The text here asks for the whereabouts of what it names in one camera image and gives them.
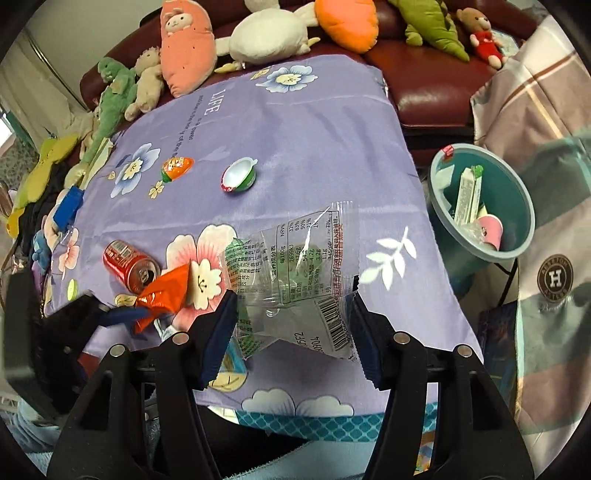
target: window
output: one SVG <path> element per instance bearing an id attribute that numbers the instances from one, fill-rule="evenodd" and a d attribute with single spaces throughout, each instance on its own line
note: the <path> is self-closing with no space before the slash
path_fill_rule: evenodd
<path id="1" fill-rule="evenodd" d="M 6 120 L 6 115 L 3 113 L 0 117 L 0 147 L 4 145 L 4 142 L 12 135 L 12 128 L 9 126 Z"/>

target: orange wrapper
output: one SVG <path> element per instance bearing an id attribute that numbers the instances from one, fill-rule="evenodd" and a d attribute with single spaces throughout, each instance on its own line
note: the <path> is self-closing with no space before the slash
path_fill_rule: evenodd
<path id="1" fill-rule="evenodd" d="M 162 181 L 168 183 L 185 175 L 195 161 L 189 157 L 174 157 L 162 165 Z"/>
<path id="2" fill-rule="evenodd" d="M 184 307 L 189 269 L 190 264 L 175 268 L 158 277 L 144 289 L 135 305 L 148 308 L 151 315 L 135 323 L 134 334 L 143 332 L 160 315 L 178 313 Z"/>

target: logo patch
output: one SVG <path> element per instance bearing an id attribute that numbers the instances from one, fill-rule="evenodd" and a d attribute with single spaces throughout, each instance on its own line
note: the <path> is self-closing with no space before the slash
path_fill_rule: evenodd
<path id="1" fill-rule="evenodd" d="M 538 272 L 538 288 L 546 300 L 559 302 L 573 288 L 573 265 L 564 255 L 546 258 Z"/>

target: red shirt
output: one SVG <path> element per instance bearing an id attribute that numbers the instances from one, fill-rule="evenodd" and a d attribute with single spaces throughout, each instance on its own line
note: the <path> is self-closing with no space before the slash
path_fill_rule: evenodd
<path id="1" fill-rule="evenodd" d="M 476 53 L 478 56 L 486 61 L 491 55 L 497 57 L 499 60 L 503 58 L 503 54 L 499 52 L 495 43 L 492 41 L 492 32 L 474 32 L 474 36 L 478 39 L 480 44 L 476 47 Z"/>

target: screw head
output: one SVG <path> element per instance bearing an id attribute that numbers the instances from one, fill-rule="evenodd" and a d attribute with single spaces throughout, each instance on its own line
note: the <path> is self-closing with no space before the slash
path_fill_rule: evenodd
<path id="1" fill-rule="evenodd" d="M 396 332 L 394 334 L 394 341 L 400 345 L 406 345 L 408 342 L 410 342 L 410 337 L 405 332 Z"/>
<path id="2" fill-rule="evenodd" d="M 176 345 L 184 345 L 188 341 L 189 341 L 189 336 L 185 332 L 179 332 L 173 336 L 173 343 Z"/>
<path id="3" fill-rule="evenodd" d="M 464 358 L 468 358 L 472 356 L 472 349 L 467 345 L 460 345 L 457 348 L 458 355 L 461 355 Z"/>
<path id="4" fill-rule="evenodd" d="M 125 353 L 125 346 L 124 345 L 113 345 L 109 350 L 111 356 L 118 357 Z"/>

